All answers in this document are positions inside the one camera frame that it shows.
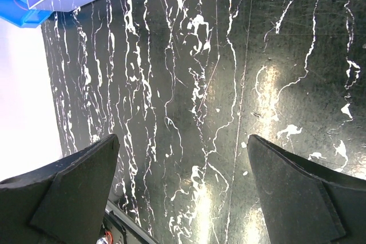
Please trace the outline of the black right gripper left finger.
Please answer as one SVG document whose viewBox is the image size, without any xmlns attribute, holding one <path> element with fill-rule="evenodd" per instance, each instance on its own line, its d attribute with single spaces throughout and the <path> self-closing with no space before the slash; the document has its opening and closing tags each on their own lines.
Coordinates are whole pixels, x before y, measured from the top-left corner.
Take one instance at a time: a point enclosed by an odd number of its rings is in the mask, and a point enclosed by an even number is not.
<svg viewBox="0 0 366 244">
<path fill-rule="evenodd" d="M 110 134 L 1 181 L 1 243 L 96 243 L 120 143 Z"/>
</svg>

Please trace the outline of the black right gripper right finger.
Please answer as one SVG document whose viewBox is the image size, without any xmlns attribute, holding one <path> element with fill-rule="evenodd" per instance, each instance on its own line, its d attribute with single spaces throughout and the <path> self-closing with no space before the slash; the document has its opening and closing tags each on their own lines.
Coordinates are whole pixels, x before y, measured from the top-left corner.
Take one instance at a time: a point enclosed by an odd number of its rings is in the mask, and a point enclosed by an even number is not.
<svg viewBox="0 0 366 244">
<path fill-rule="evenodd" d="M 365 180 L 256 134 L 248 156 L 271 243 L 365 243 Z"/>
</svg>

